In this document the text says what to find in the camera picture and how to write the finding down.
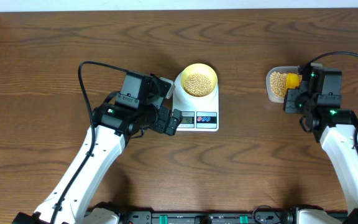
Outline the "yellow measuring scoop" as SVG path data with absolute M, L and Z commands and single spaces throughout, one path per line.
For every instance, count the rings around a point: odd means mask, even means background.
M 285 81 L 285 90 L 295 89 L 300 86 L 302 76 L 296 73 L 288 73 Z

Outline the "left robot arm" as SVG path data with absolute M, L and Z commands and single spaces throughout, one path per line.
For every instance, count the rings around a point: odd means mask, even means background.
M 18 213 L 13 224 L 83 223 L 90 200 L 130 139 L 141 137 L 146 129 L 175 134 L 181 113 L 162 106 L 174 88 L 169 79 L 127 72 L 121 90 L 89 112 L 85 140 L 52 193 L 33 214 Z

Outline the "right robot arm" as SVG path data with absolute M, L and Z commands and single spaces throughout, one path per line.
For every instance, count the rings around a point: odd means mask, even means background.
M 341 108 L 342 73 L 317 63 L 298 71 L 301 84 L 287 90 L 283 110 L 300 114 L 302 129 L 328 155 L 346 198 L 345 223 L 358 223 L 358 119 L 352 110 Z

